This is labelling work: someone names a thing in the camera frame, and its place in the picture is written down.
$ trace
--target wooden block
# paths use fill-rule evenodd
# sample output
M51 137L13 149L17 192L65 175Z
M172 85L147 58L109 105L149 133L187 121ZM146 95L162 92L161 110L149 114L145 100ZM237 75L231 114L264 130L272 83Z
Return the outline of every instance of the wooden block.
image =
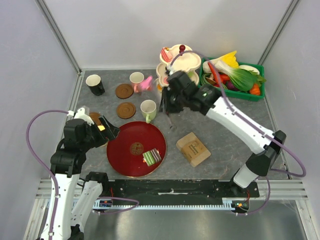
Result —
M178 140L176 142L176 147L189 161L192 167L196 167L211 155L209 150L193 132L190 132Z

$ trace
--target cable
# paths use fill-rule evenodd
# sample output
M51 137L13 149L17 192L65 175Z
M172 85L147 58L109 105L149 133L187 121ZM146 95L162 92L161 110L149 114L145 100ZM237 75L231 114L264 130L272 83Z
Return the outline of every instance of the cable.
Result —
M63 113L63 114L68 114L67 111L63 111L63 110L47 110L47 111L43 111L38 113L36 116L34 116L31 121L29 122L27 128L26 128L26 132L25 132L25 140L26 140L26 144L31 152L31 154L34 156L34 158L38 161L38 163L49 173L50 177L52 178L53 184L54 184L54 191L55 191L55 198L54 198L54 203L53 203L53 208L52 208L52 214L51 214L51 220L50 220L50 226L49 226L49 233L53 232L54 229L54 221L55 221L55 216L56 216L56 212L57 212L57 206L58 206L58 196L59 196L59 186L58 186L58 181L56 179L56 176L53 174L53 172L47 167L47 165L38 157L38 155L36 154L36 152L34 151L34 149L32 148L31 144L30 144L30 137L29 137L29 133L30 133L30 128L31 125L34 123L34 121L40 117L43 114L46 113Z
M266 199L264 201L264 203L256 210L253 210L251 212L246 212L246 213L236 213L235 215L236 216L248 216L248 215L251 215L251 214L255 214L257 212L259 212L260 210L264 209L265 206L267 205L267 203L269 202L269 199L270 199L270 195L271 195L271 186L270 186L270 181L269 181L269 178L267 176L265 176L265 179L266 179L266 182L268 184L268 193L267 193L267 196L266 196Z
M112 212L100 212L100 211L95 211L93 210L93 212L95 214L99 214L99 215L109 215L109 214L118 214L118 213L123 213L126 211L129 211L131 209L134 209L136 207L139 206L140 202L138 200L135 199L129 199L129 198L122 198L122 197L114 197L114 196L103 196L103 197L98 197L97 199L111 199L111 200L121 200L121 201L129 201L129 202L135 202L136 204L134 206L128 207L126 209L122 209L119 211L112 211Z
M250 201L247 202L247 206L248 206L247 208L242 208L241 206L238 206L238 208L247 213L250 210Z
M248 203L249 200L250 200L250 192L249 192L249 190L247 190L246 193L248 194L248 197L246 198L245 203Z
M84 180L84 179L81 178L81 177L79 177L79 179L80 179L81 181L83 181L83 185L81 185L80 183L77 183L77 185L83 188L84 185L86 184L86 180Z
M294 154L289 148L287 148L286 146L284 146L283 144L281 144L279 141L275 140L273 137L267 135L264 131L262 131L259 127L255 126L252 122L250 122L249 120L247 120L244 116L242 116L240 113L238 113L237 111L235 111L231 104L228 101L228 98L226 96L225 90L222 86L222 82L220 79L220 74L218 72L218 70L216 69L216 67L211 63L210 59L207 58L206 56L196 52L196 51L191 51L191 50L187 50L187 51L182 51L180 52L178 55L176 55L174 57L174 59L171 61L170 63L170 67L172 67L173 63L176 61L176 59L180 56L182 56L185 53L194 53L199 55L200 57L203 57L204 59L206 59L208 61L208 64L210 64L213 67L214 72L212 73L214 76L214 79L216 79L219 83L219 87L221 89L221 94L223 97L223 100L225 102L225 104L228 106L228 108L231 110L231 112L235 115L237 115L241 120L243 120L245 123L247 123L249 126L251 126L254 130L256 130L258 133L260 133L262 136L264 136L265 138L269 139L271 142L277 144L280 148L284 149L288 154L290 154L295 160L296 162L300 165L301 169L302 169L302 174L298 174L298 173L294 173L294 172L289 172L289 171L285 171L285 170L280 170L280 169L274 169L271 168L272 171L278 172L278 173L284 173L284 174L288 174L288 175L292 175L295 177L300 177L303 178L306 176L307 171L306 171L306 167L304 166L304 164L302 163L302 161L299 159L299 157Z

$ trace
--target red pepper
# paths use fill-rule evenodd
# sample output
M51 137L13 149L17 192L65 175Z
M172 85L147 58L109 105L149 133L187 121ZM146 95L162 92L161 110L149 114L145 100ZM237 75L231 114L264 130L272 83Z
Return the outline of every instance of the red pepper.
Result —
M208 66L209 66L209 68L211 70L211 73L213 74L213 79L216 81L217 84L219 84L218 83L218 76L217 76L217 74L219 74L219 72L218 71L216 72L214 70L214 68L212 67L210 62L208 62ZM221 82L223 84L225 84L227 81L230 81L230 77L228 75L226 75L226 74L219 74L219 75L220 75Z
M227 74L220 74L220 79L223 84L230 81L230 77Z

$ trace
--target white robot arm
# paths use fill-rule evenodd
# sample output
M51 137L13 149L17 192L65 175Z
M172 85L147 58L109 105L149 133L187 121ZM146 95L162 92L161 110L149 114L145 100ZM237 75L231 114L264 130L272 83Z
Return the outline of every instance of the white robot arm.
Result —
M253 121L237 109L228 99L229 109L221 93L212 85L205 84L198 88L183 71L172 73L168 77L169 87L162 91L160 110L167 113L179 113L184 107L200 112L217 121L233 134L238 136L252 151L245 165L233 176L231 182L235 188L245 189L257 177L265 177L280 154L281 148L264 135L253 129L244 119L263 130L264 134L274 136L283 144L286 134L282 131L273 132Z

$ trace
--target green cake piece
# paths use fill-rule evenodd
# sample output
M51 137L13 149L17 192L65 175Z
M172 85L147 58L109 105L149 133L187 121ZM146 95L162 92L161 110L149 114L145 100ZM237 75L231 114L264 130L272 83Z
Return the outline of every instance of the green cake piece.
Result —
M161 156L156 148L154 148L150 151L146 151L142 155L143 155L143 161L148 165L148 167L150 167L151 165L156 164L162 160Z

